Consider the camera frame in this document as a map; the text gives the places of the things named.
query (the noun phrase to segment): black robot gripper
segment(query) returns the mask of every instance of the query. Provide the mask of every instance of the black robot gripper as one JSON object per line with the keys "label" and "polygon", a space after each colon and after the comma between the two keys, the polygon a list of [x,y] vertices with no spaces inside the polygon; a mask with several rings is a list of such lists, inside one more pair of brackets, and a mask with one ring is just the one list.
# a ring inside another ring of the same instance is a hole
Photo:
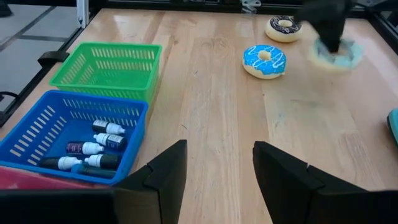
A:
{"label": "black robot gripper", "polygon": [[351,0],[307,1],[294,15],[295,22],[307,21],[318,32],[330,53],[337,53],[346,16],[353,7]]}

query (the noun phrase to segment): bottle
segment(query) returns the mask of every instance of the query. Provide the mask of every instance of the bottle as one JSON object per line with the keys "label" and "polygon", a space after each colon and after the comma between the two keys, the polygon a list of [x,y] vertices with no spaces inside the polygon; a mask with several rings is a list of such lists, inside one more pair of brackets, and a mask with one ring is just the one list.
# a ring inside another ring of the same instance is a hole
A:
{"label": "bottle", "polygon": [[69,170],[76,164],[82,164],[83,161],[76,157],[48,157],[43,159],[39,166],[49,169]]}
{"label": "bottle", "polygon": [[89,166],[80,166],[77,172],[83,175],[90,175],[93,177],[100,177],[106,179],[112,179],[116,174],[116,171],[114,170],[106,170],[106,169],[100,169],[97,167],[89,167]]}
{"label": "bottle", "polygon": [[67,144],[67,153],[74,155],[93,155],[104,151],[104,146],[98,143],[72,141]]}
{"label": "bottle", "polygon": [[97,133],[124,134],[126,132],[126,130],[118,124],[102,121],[100,119],[94,121],[92,128],[93,131]]}
{"label": "bottle", "polygon": [[127,146],[127,140],[124,137],[115,134],[99,133],[94,138],[98,143],[111,149],[123,150]]}
{"label": "bottle", "polygon": [[116,155],[92,155],[85,159],[90,166],[111,170],[117,170],[120,161],[121,157]]}

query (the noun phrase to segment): wooden table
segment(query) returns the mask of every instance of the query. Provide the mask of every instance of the wooden table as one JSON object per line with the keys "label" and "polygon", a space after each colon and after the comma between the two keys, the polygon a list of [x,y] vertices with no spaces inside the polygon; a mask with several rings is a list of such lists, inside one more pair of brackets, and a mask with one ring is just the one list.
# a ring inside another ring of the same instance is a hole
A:
{"label": "wooden table", "polygon": [[[267,141],[326,172],[369,190],[398,188],[398,149],[386,116],[398,107],[398,57],[364,20],[344,36],[366,56],[345,75],[325,74],[306,60],[316,35],[278,44],[264,35],[270,16],[103,9],[81,41],[163,46],[160,88],[136,166],[179,139],[188,139],[183,224],[271,223],[257,185],[254,141]],[[258,80],[241,65],[254,44],[280,47],[286,75]],[[52,89],[49,72],[0,129],[3,138]]]}

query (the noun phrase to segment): red object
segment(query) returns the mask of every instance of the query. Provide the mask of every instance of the red object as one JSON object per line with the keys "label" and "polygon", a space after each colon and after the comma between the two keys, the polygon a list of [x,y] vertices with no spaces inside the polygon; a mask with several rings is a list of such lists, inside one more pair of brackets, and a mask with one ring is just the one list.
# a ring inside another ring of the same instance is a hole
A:
{"label": "red object", "polygon": [[0,166],[0,189],[92,189],[96,186],[75,180],[47,177],[35,172]]}

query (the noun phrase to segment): donut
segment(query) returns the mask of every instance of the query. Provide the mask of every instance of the donut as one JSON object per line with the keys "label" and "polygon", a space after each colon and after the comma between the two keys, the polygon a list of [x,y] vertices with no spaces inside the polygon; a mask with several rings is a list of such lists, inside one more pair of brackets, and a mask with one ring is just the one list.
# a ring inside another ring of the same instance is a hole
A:
{"label": "donut", "polygon": [[286,55],[271,45],[255,45],[244,51],[243,67],[257,78],[277,78],[285,73]]}
{"label": "donut", "polygon": [[344,72],[354,69],[362,60],[363,48],[353,40],[342,39],[339,52],[329,53],[325,44],[317,39],[310,48],[308,59],[316,66],[329,72]]}
{"label": "donut", "polygon": [[302,25],[293,21],[292,16],[275,16],[266,24],[266,34],[274,41],[290,43],[298,40]]}

